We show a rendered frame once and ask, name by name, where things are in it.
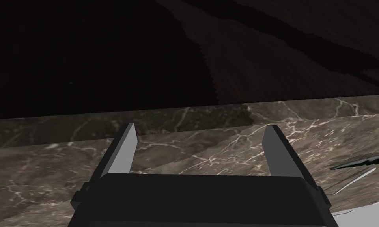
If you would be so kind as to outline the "pale grey flat shape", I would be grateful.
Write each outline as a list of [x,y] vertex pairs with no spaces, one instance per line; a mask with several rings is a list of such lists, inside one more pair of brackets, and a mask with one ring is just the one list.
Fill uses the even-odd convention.
[[333,213],[339,227],[379,227],[379,201]]

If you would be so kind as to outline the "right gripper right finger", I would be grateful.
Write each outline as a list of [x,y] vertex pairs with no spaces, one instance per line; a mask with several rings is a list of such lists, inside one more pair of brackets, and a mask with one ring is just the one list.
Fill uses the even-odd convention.
[[318,189],[314,178],[278,125],[266,126],[261,144],[272,176],[300,177],[313,189]]

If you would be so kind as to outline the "thin white utensil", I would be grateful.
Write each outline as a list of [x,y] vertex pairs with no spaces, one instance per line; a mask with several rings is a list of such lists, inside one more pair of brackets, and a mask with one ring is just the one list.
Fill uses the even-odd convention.
[[352,185],[353,183],[355,183],[356,181],[362,179],[363,177],[371,174],[372,172],[374,172],[377,168],[374,167],[374,168],[371,168],[369,170],[367,170],[366,172],[360,174],[359,176],[357,176],[356,178],[354,178],[352,181],[348,182],[346,185],[344,185],[342,188],[340,188],[339,190],[337,190],[336,192],[334,192],[333,194],[331,195],[336,195],[338,194],[339,192],[341,192],[342,190],[344,190],[345,188],[349,187],[350,185]]

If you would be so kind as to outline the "dark green flat object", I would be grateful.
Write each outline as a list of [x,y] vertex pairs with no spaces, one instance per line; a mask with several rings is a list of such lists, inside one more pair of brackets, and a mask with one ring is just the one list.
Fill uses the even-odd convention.
[[379,164],[379,155],[372,156],[369,158],[363,158],[355,161],[346,162],[334,167],[329,168],[331,171],[336,169],[350,168],[350,167],[359,167],[359,166],[369,166],[369,165],[378,165]]

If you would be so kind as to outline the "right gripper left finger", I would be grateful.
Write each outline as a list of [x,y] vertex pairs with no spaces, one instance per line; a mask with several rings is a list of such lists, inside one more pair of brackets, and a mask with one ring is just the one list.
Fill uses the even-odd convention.
[[95,168],[89,183],[98,181],[108,173],[129,173],[137,144],[135,125],[129,123],[121,126]]

